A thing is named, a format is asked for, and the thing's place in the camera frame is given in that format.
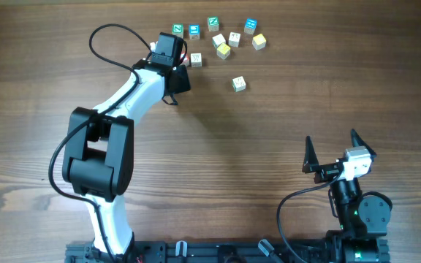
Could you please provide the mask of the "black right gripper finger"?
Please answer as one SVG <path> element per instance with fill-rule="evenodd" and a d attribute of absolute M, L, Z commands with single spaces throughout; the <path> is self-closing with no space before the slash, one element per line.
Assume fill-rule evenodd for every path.
<path fill-rule="evenodd" d="M 376 158 L 376 152 L 360 137 L 360 135 L 355 131 L 355 129 L 351 129 L 350 131 L 351 141 L 353 147 L 360 147 L 364 146 L 371 155 L 371 158 Z"/>
<path fill-rule="evenodd" d="M 302 172 L 312 173 L 312 172 L 316 172 L 318 168 L 319 168 L 319 161 L 317 159 L 316 152 L 314 150 L 314 145 L 312 143 L 311 137 L 307 136 Z"/>

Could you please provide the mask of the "white green edged block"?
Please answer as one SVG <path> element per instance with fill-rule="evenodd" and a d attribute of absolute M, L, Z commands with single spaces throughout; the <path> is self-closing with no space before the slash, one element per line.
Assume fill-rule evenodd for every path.
<path fill-rule="evenodd" d="M 212 38 L 213 46 L 217 49 L 220 45 L 226 43 L 226 39 L 223 34 L 218 34 Z"/>

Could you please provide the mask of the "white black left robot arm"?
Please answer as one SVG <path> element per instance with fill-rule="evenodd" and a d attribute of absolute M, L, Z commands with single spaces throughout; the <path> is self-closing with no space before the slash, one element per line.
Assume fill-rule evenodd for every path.
<path fill-rule="evenodd" d="M 184 65 L 143 61 L 105 102 L 71 113 L 57 152 L 63 155 L 62 178 L 72 186 L 69 198 L 88 207 L 95 259 L 123 262 L 134 246 L 124 194 L 132 179 L 136 125 L 156 103 L 190 88 Z"/>

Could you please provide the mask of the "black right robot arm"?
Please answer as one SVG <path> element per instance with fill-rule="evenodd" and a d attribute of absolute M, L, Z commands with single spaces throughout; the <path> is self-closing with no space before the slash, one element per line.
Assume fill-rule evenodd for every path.
<path fill-rule="evenodd" d="M 302 172 L 313 173 L 315 183 L 328 183 L 328 198 L 341 229 L 325 237 L 328 262 L 390 262 L 387 225 L 392 201 L 377 192 L 364 192 L 359 178 L 371 172 L 376 152 L 353 129 L 352 147 L 331 164 L 320 164 L 310 137 L 306 138 Z"/>

